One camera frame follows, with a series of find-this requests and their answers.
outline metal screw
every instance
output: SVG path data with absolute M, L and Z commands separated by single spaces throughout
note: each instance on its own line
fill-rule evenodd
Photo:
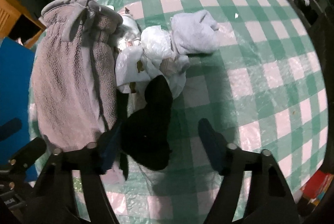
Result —
M 270 156 L 270 155 L 271 155 L 271 152 L 270 152 L 270 150 L 263 150 L 263 151 L 262 151 L 262 154 L 263 154 L 264 156 Z
M 234 143 L 229 143 L 229 144 L 228 144 L 228 148 L 229 148 L 230 150 L 235 150 L 235 149 L 237 148 L 237 145 L 235 145 Z
M 97 143 L 96 143 L 96 142 L 89 142 L 89 143 L 87 144 L 87 148 L 96 148 L 96 146 L 97 146 Z
M 61 148 L 55 148 L 55 149 L 53 150 L 53 155 L 58 155 L 58 154 L 60 154 L 61 152 L 62 152 Z

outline checkered tablecloth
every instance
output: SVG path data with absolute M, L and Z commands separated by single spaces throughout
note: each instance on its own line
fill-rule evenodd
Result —
M 161 25 L 170 30 L 176 13 L 206 9 L 224 33 L 218 51 L 190 57 L 186 85 L 173 103 L 168 167 L 152 172 L 130 159 L 123 185 L 105 180 L 121 223 L 204 221 L 221 177 L 212 170 L 198 137 L 201 118 L 244 150 L 269 149 L 292 191 L 319 168 L 327 141 L 326 91 L 312 42 L 286 0 L 99 3 L 113 5 L 116 11 L 126 6 L 141 29 Z M 38 130 L 36 123 L 30 123 L 32 136 L 38 135 L 33 131 Z M 246 173 L 235 219 L 243 215 L 249 184 Z

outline plastic tablecloth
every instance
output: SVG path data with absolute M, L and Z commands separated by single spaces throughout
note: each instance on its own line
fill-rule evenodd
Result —
M 161 25 L 180 12 L 208 10 L 220 24 L 221 46 L 212 55 L 190 56 L 186 85 L 173 102 L 166 169 L 149 171 L 129 159 L 121 185 L 103 178 L 121 223 L 202 223 L 222 178 L 211 168 L 197 125 L 207 118 L 228 142 L 247 151 L 269 149 L 292 192 L 321 165 L 326 148 L 326 91 L 317 55 L 286 0 L 99 0 L 118 11 L 127 7 L 141 29 Z M 30 104 L 33 107 L 32 90 Z M 31 137 L 39 136 L 36 117 Z M 245 173 L 234 219 L 247 201 Z M 79 209 L 85 215 L 80 181 Z

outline gray cloth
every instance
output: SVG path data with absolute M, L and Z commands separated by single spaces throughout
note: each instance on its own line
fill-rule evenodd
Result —
M 41 134 L 50 149 L 83 148 L 116 121 L 116 80 L 110 35 L 122 23 L 93 0 L 56 0 L 42 16 L 31 82 Z
M 172 44 L 181 55 L 209 54 L 219 47 L 219 25 L 207 10 L 176 14 L 171 26 Z

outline blue board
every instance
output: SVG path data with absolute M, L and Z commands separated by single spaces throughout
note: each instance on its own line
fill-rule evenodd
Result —
M 0 125 L 20 119 L 21 129 L 0 141 L 0 163 L 4 164 L 29 140 L 28 95 L 34 53 L 9 38 L 0 46 Z M 35 181 L 35 166 L 27 170 L 26 181 Z

